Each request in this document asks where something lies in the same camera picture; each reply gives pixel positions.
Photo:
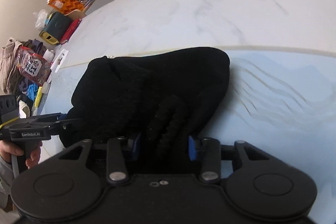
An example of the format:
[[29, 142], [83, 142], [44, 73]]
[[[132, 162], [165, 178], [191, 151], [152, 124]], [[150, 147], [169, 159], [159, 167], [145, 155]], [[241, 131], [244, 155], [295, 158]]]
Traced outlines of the black garment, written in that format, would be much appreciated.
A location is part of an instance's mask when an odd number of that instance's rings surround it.
[[65, 147], [91, 139], [136, 141], [141, 173], [187, 173], [189, 138], [209, 123], [226, 95], [230, 58], [197, 47], [145, 57], [92, 60], [71, 98], [78, 129], [60, 135]]

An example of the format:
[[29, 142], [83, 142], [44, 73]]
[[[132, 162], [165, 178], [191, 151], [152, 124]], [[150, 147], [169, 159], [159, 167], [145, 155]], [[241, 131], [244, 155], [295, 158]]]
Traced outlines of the yellow cloth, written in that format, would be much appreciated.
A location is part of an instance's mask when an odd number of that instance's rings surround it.
[[36, 97], [35, 97], [35, 100], [34, 100], [34, 108], [37, 109], [41, 103], [41, 100], [42, 100], [42, 96], [43, 96], [43, 93], [42, 93], [42, 87], [39, 87], [38, 88], [38, 91], [36, 93]]

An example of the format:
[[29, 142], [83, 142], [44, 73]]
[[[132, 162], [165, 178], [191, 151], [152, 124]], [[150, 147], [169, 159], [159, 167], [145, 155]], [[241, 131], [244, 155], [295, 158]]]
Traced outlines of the blue plastic bag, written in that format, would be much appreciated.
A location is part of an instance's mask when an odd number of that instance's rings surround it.
[[28, 89], [27, 89], [27, 96], [30, 100], [34, 101], [35, 98], [37, 97], [37, 93], [39, 90], [39, 86], [35, 83], [30, 84]]

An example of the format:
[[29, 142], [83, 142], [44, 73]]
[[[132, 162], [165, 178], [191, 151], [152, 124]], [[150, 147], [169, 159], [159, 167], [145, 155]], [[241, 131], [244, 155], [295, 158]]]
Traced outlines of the red dates bag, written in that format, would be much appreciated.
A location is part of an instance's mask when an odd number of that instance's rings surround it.
[[19, 73], [38, 86], [43, 86], [51, 73], [51, 64], [31, 48], [18, 48], [16, 66]]

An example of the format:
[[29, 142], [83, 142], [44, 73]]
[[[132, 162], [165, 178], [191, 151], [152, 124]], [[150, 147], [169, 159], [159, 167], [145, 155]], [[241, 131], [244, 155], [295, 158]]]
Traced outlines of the red notebook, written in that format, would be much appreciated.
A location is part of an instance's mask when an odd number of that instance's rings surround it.
[[68, 27], [68, 29], [64, 33], [63, 37], [61, 38], [61, 40], [59, 42], [60, 44], [65, 44], [66, 42], [68, 42], [68, 40], [70, 39], [72, 34], [78, 28], [80, 22], [81, 22], [81, 19], [76, 19], [70, 24], [70, 26]]

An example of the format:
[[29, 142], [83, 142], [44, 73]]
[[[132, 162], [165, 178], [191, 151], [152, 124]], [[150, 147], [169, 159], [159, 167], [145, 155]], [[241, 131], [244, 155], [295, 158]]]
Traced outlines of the clear plastic bag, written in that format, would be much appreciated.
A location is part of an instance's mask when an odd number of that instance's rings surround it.
[[48, 18], [49, 12], [45, 9], [41, 9], [39, 12], [34, 12], [33, 16], [35, 18], [35, 28], [41, 31], [45, 25]]

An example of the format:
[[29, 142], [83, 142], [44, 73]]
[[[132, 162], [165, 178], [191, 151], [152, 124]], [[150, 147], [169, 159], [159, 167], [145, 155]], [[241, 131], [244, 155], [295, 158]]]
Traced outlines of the orange snack bag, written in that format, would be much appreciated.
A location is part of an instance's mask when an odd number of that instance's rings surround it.
[[84, 5], [78, 0], [47, 0], [47, 5], [64, 15], [74, 10], [84, 10]]

